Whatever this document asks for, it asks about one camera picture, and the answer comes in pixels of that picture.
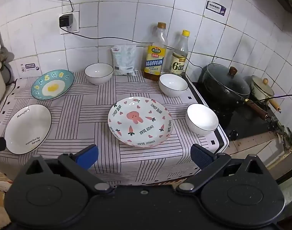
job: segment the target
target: striped tablecloth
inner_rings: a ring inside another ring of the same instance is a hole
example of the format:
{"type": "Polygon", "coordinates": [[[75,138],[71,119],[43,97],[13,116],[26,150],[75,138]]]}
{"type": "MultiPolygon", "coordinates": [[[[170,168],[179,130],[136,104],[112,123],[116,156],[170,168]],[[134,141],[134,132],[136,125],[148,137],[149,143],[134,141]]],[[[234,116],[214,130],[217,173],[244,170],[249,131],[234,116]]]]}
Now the striped tablecloth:
{"type": "Polygon", "coordinates": [[[84,73],[74,73],[71,88],[56,100],[39,101],[32,97],[31,86],[37,77],[19,79],[0,113],[0,136],[4,136],[10,118],[21,108],[42,104],[52,114],[47,139],[31,153],[15,155],[0,152],[0,162],[23,165],[34,154],[57,158],[64,151],[76,153],[91,144],[99,148],[99,159],[89,171],[111,185],[140,185],[172,180],[196,173],[199,168],[190,158],[190,147],[198,143],[212,152],[221,152],[228,140],[219,127],[215,133],[199,136],[185,122],[185,112],[192,103],[203,103],[191,82],[180,97],[163,95],[157,82],[136,77],[113,76],[103,85],[88,83],[84,73]],[[155,99],[163,104],[174,120],[174,130],[163,144],[149,148],[128,146],[117,140],[108,128],[108,113],[117,101],[133,96],[155,99]]]}

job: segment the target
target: plate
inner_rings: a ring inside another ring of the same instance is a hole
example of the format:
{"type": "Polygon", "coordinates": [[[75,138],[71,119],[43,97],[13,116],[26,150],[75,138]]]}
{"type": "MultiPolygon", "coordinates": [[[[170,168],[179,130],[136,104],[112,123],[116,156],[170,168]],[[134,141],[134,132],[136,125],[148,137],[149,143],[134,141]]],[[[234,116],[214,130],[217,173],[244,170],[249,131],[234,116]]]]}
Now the plate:
{"type": "Polygon", "coordinates": [[[41,104],[22,108],[5,129],[7,149],[13,154],[29,153],[42,144],[51,128],[51,113],[41,104]]]}
{"type": "Polygon", "coordinates": [[[136,147],[163,143],[174,127],[168,110],[145,97],[129,97],[113,105],[108,114],[108,125],[117,139],[136,147]]]}
{"type": "Polygon", "coordinates": [[[33,84],[31,93],[38,100],[56,99],[73,84],[74,76],[67,70],[54,70],[39,77],[33,84]]]}

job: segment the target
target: plastic bag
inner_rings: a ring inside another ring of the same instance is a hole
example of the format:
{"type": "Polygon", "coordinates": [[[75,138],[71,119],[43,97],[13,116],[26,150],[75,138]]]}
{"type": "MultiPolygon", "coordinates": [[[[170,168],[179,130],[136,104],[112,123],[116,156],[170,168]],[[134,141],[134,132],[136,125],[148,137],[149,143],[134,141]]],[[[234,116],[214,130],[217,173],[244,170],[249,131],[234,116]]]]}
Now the plastic bag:
{"type": "Polygon", "coordinates": [[[135,45],[115,45],[111,47],[113,54],[114,75],[136,76],[134,71],[135,64],[135,45]]]}

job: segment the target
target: stove knob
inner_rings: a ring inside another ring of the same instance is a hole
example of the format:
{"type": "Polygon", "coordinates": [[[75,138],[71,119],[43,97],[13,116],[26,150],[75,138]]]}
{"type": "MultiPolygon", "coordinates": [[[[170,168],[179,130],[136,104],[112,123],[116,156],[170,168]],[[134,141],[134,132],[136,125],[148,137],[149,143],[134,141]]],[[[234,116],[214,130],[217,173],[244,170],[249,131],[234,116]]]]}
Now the stove knob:
{"type": "Polygon", "coordinates": [[[234,141],[238,138],[238,132],[236,130],[232,130],[230,133],[229,133],[229,136],[228,136],[228,139],[230,141],[234,141]]]}

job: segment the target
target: power adapter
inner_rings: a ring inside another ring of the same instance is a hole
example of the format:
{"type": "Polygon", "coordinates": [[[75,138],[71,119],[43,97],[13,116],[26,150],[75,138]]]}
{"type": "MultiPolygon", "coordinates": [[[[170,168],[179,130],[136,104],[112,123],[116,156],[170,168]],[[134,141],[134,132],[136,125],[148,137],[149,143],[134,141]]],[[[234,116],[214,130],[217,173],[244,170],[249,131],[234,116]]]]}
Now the power adapter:
{"type": "Polygon", "coordinates": [[[60,27],[70,27],[73,23],[73,14],[60,16],[60,27]]]}

